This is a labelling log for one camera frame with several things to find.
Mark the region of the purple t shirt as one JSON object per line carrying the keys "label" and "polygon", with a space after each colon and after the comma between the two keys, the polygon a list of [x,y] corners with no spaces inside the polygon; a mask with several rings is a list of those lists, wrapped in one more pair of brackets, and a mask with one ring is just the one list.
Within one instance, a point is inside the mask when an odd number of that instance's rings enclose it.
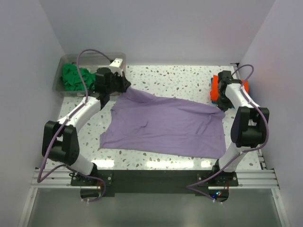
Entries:
{"label": "purple t shirt", "polygon": [[215,106],[130,87],[111,108],[100,147],[219,159],[226,152],[224,117]]}

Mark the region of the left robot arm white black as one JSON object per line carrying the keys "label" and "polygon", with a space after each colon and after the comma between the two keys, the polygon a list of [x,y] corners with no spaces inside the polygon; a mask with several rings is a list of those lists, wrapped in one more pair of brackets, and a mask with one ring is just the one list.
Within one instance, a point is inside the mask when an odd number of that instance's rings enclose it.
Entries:
{"label": "left robot arm white black", "polygon": [[42,143],[44,159],[40,169],[44,170],[46,161],[50,159],[82,174],[81,179],[86,185],[94,185],[98,181],[97,167],[80,154],[78,132],[105,107],[112,93],[124,93],[130,85],[122,70],[99,68],[83,100],[65,117],[45,124]]}

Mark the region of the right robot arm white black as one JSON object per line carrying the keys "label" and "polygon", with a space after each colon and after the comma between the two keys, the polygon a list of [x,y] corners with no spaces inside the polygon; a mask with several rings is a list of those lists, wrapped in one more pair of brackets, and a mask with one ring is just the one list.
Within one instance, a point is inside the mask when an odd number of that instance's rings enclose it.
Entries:
{"label": "right robot arm white black", "polygon": [[211,173],[212,183],[221,186],[228,181],[236,181],[235,171],[244,156],[267,142],[269,109],[260,107],[249,96],[248,82],[235,79],[227,70],[212,78],[210,95],[222,111],[236,110],[230,132],[232,143]]}

